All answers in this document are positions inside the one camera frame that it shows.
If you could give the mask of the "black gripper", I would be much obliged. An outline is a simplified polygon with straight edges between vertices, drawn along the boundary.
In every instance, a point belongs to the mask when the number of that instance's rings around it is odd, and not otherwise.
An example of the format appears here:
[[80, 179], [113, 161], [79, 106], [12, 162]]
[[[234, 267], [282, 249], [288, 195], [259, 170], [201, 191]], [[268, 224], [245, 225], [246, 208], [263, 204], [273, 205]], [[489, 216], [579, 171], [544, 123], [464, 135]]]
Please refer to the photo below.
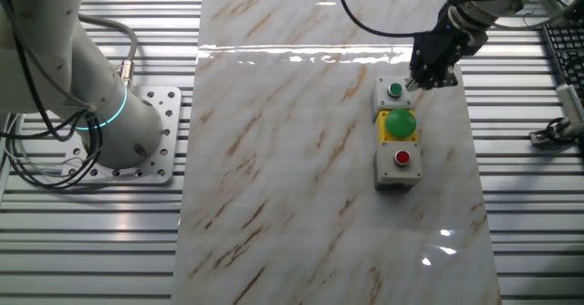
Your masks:
[[416, 79], [424, 79], [422, 89], [457, 86], [454, 65], [462, 57], [477, 52], [477, 46], [470, 45], [470, 35], [451, 22], [448, 10], [448, 4], [441, 8], [437, 24], [430, 34], [414, 38], [409, 65], [410, 78], [405, 82], [407, 90], [421, 89]]

